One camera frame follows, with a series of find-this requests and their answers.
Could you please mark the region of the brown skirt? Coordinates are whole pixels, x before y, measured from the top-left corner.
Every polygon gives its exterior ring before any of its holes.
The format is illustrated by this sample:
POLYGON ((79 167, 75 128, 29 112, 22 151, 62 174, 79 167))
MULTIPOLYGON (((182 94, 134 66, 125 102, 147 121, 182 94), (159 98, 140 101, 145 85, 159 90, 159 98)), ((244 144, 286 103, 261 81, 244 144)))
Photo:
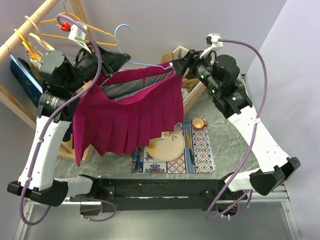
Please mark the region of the brown skirt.
MULTIPOLYGON (((174 51, 166 51, 161 58, 161 63, 171 62, 172 60, 177 60, 183 58, 187 53, 188 49, 183 46, 178 46, 174 51)), ((196 85, 200 82, 197 78, 187 78, 189 69, 187 69, 182 77, 182 88, 185 88, 190 93, 196 85)))

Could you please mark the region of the yellow plastic hanger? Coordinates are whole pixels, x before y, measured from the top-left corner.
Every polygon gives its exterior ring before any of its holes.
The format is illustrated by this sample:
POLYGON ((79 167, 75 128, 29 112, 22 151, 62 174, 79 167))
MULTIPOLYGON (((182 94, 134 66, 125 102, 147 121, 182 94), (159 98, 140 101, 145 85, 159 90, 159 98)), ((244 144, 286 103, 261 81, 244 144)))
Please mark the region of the yellow plastic hanger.
MULTIPOLYGON (((114 43, 97 42, 98 45, 105 46, 105 47, 118 47, 118 44, 116 43, 116 37, 113 34, 111 34, 109 32, 105 32, 104 30, 99 29, 97 27, 94 27, 92 25, 89 25, 88 23, 84 22, 83 20, 81 20, 78 16, 76 16, 73 13, 62 12, 61 14, 66 15, 66 16, 72 18, 73 20, 76 20, 77 22, 85 24, 87 26, 88 30, 93 30, 93 31, 95 31, 97 33, 100 33, 100 34, 103 34, 105 36, 111 37, 114 40, 114 43)), ((48 20, 42 20, 39 24, 40 25, 54 24, 57 27, 60 26, 58 24, 58 21, 57 21, 56 18, 48 19, 48 20)), ((69 40, 66 36, 52 35, 52 34, 46 34, 46 33, 42 33, 42 35, 44 37, 49 37, 49 38, 54 38, 54 39, 59 39, 59 40, 69 40)))

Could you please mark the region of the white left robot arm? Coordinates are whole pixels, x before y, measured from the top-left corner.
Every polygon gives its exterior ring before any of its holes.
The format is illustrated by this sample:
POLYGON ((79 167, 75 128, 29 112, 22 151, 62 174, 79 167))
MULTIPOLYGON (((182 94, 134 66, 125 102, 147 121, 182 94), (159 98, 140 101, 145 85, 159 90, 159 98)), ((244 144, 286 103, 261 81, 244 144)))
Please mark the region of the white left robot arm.
POLYGON ((77 90, 101 73, 113 76, 130 59, 127 53, 101 47, 97 52, 81 48, 75 63, 60 50, 42 56, 39 73, 44 85, 37 107, 35 136, 23 172, 7 186, 9 193, 52 207, 78 194, 88 201, 98 198, 100 189, 93 184, 92 177, 54 178, 56 159, 80 101, 77 90))

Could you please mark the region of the pastel floral skirt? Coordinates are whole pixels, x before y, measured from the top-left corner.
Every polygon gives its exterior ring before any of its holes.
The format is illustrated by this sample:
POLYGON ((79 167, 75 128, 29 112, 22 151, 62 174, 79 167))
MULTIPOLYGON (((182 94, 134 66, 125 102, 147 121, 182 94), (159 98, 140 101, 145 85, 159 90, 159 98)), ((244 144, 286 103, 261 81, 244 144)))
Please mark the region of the pastel floral skirt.
POLYGON ((41 67, 41 63, 38 60, 33 59, 33 55, 28 49, 25 50, 25 57, 27 59, 27 63, 30 67, 31 73, 33 74, 35 79, 38 82, 42 82, 43 78, 41 77, 40 72, 39 72, 39 69, 41 67))

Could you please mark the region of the orange plastic hanger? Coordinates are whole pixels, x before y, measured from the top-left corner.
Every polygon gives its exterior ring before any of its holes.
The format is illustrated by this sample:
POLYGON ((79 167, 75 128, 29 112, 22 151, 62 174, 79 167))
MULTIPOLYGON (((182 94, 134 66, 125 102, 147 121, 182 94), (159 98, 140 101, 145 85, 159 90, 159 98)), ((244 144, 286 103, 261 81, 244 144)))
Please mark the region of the orange plastic hanger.
POLYGON ((33 47, 29 44, 29 42, 23 37, 23 35, 17 30, 14 29, 14 32, 18 35, 18 37, 22 40, 21 45, 24 46, 29 52, 30 57, 33 60, 41 61, 41 57, 36 53, 33 47))

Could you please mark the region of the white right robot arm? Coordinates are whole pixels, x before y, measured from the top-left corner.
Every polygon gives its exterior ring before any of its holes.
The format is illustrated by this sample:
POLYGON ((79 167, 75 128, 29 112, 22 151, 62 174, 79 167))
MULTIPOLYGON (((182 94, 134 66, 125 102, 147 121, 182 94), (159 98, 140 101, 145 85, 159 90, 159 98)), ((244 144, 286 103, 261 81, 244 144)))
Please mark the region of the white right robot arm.
POLYGON ((227 200, 241 190, 254 190, 266 196, 287 181, 301 162, 282 150, 257 117, 245 88, 238 83, 240 69, 235 58, 222 54, 212 60, 209 55, 200 55, 199 51, 190 50, 170 64, 178 76, 198 78, 211 91, 215 107, 251 146, 250 152, 259 165, 257 169, 226 177, 218 188, 219 194, 227 200))

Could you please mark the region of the magenta pleated skirt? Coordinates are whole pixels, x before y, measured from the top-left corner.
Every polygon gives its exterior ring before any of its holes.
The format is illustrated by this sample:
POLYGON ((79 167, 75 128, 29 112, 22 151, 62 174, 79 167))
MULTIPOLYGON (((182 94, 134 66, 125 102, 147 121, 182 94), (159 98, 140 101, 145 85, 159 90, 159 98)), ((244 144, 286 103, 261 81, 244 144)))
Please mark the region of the magenta pleated skirt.
POLYGON ((99 76, 73 116, 77 165, 89 145, 101 156, 129 155, 184 120, 182 78, 168 65, 123 70, 110 79, 99 76))

